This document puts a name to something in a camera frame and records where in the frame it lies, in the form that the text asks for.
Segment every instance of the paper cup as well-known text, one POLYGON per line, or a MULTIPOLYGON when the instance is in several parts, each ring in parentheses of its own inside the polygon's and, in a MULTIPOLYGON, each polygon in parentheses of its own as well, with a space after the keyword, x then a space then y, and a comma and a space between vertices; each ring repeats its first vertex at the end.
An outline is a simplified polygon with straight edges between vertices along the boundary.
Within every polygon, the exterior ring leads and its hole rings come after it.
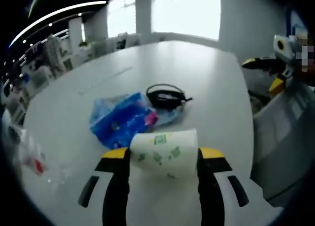
POLYGON ((189 177, 196 171, 197 132, 139 133, 130 150, 132 164, 145 171, 172 179, 189 177))

